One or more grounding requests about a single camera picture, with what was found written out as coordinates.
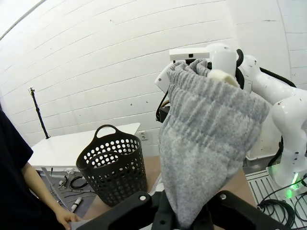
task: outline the white electrical outlet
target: white electrical outlet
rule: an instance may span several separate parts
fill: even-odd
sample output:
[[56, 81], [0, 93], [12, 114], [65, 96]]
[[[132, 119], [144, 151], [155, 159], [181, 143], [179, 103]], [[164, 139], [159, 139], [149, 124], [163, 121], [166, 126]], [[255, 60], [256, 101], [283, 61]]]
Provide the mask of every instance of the white electrical outlet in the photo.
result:
[[141, 140], [147, 140], [147, 135], [145, 131], [141, 131], [140, 134], [141, 134]]

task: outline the white brick wall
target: white brick wall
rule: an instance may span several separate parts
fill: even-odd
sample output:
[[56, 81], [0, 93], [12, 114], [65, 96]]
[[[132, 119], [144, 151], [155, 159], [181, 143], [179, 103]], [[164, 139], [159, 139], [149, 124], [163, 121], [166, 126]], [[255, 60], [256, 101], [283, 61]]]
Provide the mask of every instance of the white brick wall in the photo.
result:
[[307, 1], [278, 0], [286, 32], [291, 79], [307, 90]]
[[50, 135], [140, 122], [144, 154], [155, 155], [163, 94], [154, 79], [169, 49], [221, 41], [290, 78], [278, 4], [256, 2], [47, 0], [0, 41], [4, 110], [31, 146], [43, 139], [34, 86]]

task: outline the basket handle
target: basket handle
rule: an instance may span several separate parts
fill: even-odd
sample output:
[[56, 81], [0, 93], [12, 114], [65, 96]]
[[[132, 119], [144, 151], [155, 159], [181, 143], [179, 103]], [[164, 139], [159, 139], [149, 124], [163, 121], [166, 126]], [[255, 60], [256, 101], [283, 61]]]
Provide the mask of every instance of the basket handle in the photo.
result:
[[103, 126], [100, 126], [100, 127], [96, 130], [95, 135], [94, 135], [94, 138], [99, 138], [99, 137], [97, 137], [98, 132], [99, 132], [102, 128], [105, 128], [105, 127], [111, 127], [111, 128], [113, 128], [113, 129], [115, 129], [115, 133], [117, 133], [117, 132], [122, 133], [120, 130], [118, 130], [118, 129], [117, 129], [115, 126], [113, 126], [113, 125], [103, 125]]

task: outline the black sleeve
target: black sleeve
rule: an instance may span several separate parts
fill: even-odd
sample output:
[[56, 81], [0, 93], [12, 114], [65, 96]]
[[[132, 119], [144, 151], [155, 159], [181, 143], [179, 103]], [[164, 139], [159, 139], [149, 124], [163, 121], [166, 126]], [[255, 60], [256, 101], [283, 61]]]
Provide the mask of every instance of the black sleeve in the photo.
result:
[[0, 110], [0, 128], [4, 134], [5, 144], [8, 147], [13, 160], [20, 168], [23, 168], [33, 154], [32, 149], [20, 136], [5, 113]]

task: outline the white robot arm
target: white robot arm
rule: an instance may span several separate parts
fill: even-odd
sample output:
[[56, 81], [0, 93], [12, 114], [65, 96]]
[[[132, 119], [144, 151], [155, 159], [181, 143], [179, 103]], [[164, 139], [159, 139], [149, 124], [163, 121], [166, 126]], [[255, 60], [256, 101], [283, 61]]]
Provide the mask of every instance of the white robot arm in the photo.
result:
[[283, 136], [283, 153], [275, 182], [284, 187], [307, 170], [307, 91], [291, 87], [261, 72], [253, 56], [244, 56], [241, 71], [252, 82], [252, 91], [273, 105], [272, 119]]
[[[212, 62], [212, 69], [221, 69], [232, 76], [235, 75], [236, 51], [225, 44], [170, 50], [170, 60], [195, 58], [206, 58]], [[169, 86], [166, 71], [171, 64], [155, 81], [165, 93]], [[246, 82], [251, 83], [251, 88], [247, 91], [253, 91], [273, 105], [272, 119], [283, 136], [282, 159], [273, 179], [280, 187], [292, 184], [307, 172], [307, 135], [304, 131], [307, 125], [307, 91], [291, 87], [262, 72], [253, 56], [245, 55], [239, 69]]]

